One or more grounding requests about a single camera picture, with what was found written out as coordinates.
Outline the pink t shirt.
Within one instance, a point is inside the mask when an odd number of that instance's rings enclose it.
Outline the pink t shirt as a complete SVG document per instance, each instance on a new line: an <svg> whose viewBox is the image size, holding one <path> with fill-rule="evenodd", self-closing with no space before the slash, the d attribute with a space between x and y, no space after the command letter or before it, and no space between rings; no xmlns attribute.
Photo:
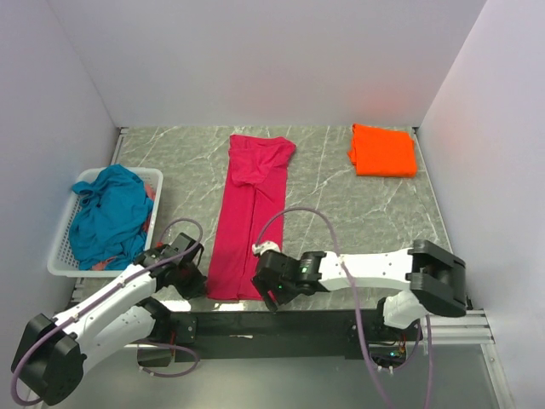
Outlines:
<svg viewBox="0 0 545 409"><path fill-rule="evenodd" d="M285 207L293 142L231 135L229 163L208 271L208 296L218 301L259 300L251 283L257 258L252 245Z"/></svg>

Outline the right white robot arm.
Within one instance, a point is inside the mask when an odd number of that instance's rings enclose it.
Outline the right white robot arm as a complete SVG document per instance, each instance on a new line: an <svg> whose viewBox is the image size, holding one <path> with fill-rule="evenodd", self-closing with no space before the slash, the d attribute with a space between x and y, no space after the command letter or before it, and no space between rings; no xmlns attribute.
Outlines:
<svg viewBox="0 0 545 409"><path fill-rule="evenodd" d="M272 312L300 295L350 287L394 290L378 303L373 321L385 340L428 314L459 318L467 312L465 262L428 240L377 254L308 251L295 259L272 241L253 245L252 252L257 265L251 282Z"/></svg>

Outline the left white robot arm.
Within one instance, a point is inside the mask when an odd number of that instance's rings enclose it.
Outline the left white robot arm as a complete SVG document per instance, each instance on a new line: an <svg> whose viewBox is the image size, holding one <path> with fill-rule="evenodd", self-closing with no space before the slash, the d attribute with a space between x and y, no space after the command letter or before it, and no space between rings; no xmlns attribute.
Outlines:
<svg viewBox="0 0 545 409"><path fill-rule="evenodd" d="M137 256L112 282L52 318L39 314L23 332L11 366L12 397L23 383L37 402L56 405L68 397L98 363L131 343L186 351L194 343L197 320L180 318L154 294L172 286L185 299L205 293L198 270L203 246L181 233L171 244Z"/></svg>

